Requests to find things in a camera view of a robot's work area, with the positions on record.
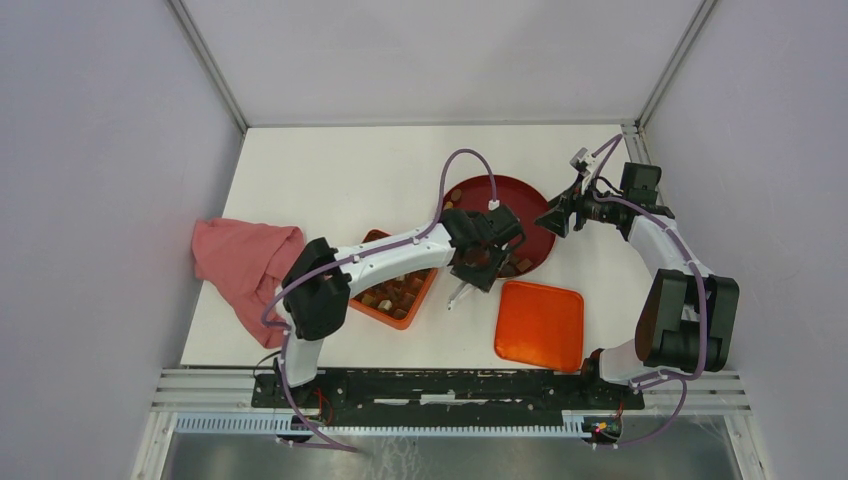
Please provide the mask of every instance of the brown food chunk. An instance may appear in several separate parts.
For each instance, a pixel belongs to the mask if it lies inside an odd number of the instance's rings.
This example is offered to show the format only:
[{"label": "brown food chunk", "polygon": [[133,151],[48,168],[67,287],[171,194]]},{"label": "brown food chunk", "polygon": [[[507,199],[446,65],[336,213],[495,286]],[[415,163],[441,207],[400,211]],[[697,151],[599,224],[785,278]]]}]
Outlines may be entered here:
[{"label": "brown food chunk", "polygon": [[421,287],[424,286],[424,280],[421,280],[420,278],[413,278],[409,286],[413,293],[418,293],[421,291]]},{"label": "brown food chunk", "polygon": [[413,303],[415,303],[415,295],[408,293],[408,292],[404,293],[403,294],[403,301],[400,302],[401,308],[409,310],[410,308],[412,308]]},{"label": "brown food chunk", "polygon": [[502,277],[514,277],[515,276],[515,267],[512,265],[504,265],[504,268],[501,269]]},{"label": "brown food chunk", "polygon": [[533,266],[533,262],[531,262],[529,258],[525,258],[524,260],[518,262],[515,265],[515,268],[517,268],[519,272],[524,273],[524,272],[527,271],[528,268],[530,268],[532,266]]},{"label": "brown food chunk", "polygon": [[386,294],[388,294],[389,299],[391,299],[392,303],[400,303],[400,296],[398,295],[398,292],[394,289],[394,287],[386,288]]}]

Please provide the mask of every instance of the pink cloth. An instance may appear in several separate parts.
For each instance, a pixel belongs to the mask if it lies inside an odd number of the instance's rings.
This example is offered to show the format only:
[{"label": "pink cloth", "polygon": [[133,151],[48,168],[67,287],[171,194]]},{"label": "pink cloth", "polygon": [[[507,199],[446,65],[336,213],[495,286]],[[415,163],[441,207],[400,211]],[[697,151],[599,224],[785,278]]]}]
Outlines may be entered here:
[{"label": "pink cloth", "polygon": [[[260,316],[303,245],[303,232],[297,227],[226,218],[199,221],[191,239],[194,274],[215,285],[256,341],[265,348],[279,347],[282,329],[265,327]],[[281,320],[276,313],[272,317]]]}]

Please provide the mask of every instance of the red plate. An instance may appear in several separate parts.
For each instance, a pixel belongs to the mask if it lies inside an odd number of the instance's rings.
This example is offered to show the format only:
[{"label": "red plate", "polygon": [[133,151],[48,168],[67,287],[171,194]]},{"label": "red plate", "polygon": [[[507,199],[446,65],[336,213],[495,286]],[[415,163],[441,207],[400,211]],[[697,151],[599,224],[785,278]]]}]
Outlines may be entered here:
[{"label": "red plate", "polygon": [[[524,227],[527,241],[513,253],[517,261],[510,262],[515,270],[515,275],[500,275],[500,278],[513,278],[525,273],[532,272],[548,258],[554,248],[556,235],[542,227],[533,224],[536,218],[548,210],[548,201],[535,188],[527,185],[521,180],[504,175],[495,175],[495,184],[498,187],[498,200],[502,205],[508,206]],[[489,184],[489,176],[483,175],[473,177],[460,182],[445,193],[444,202],[450,201],[454,190],[459,189],[462,194],[459,201],[453,202],[454,207],[464,210],[477,210],[486,212],[489,210],[489,200],[492,198],[492,187]],[[519,272],[516,264],[527,259],[533,264],[523,272]]]}]

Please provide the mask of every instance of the gray wall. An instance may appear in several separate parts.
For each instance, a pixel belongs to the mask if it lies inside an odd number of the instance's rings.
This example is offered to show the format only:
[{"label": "gray wall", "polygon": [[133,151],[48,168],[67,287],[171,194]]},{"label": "gray wall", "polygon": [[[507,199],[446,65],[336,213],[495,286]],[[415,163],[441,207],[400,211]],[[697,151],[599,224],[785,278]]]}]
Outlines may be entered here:
[{"label": "gray wall", "polygon": [[164,2],[4,4],[0,477],[125,478],[240,138]]},{"label": "gray wall", "polygon": [[635,118],[699,0],[186,0],[252,125]]},{"label": "gray wall", "polygon": [[848,3],[724,1],[648,125],[778,478],[845,478]]}]

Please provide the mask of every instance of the orange container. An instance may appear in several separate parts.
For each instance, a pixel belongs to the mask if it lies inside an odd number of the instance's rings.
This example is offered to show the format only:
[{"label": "orange container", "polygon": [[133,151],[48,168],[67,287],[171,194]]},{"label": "orange container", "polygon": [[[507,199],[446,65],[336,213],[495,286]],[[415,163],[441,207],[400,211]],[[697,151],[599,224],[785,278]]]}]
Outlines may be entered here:
[{"label": "orange container", "polygon": [[583,297],[571,290],[535,283],[504,283],[495,353],[505,360],[561,372],[580,370]]},{"label": "orange container", "polygon": [[[373,242],[388,236],[388,233],[381,230],[371,230],[363,241]],[[438,269],[435,268],[418,270],[407,273],[402,279],[398,277],[374,285],[353,297],[350,300],[350,306],[392,328],[406,330],[415,318],[421,302],[424,301],[424,296],[430,290],[437,272]],[[389,301],[391,307],[379,309],[378,307],[385,301]]]}]

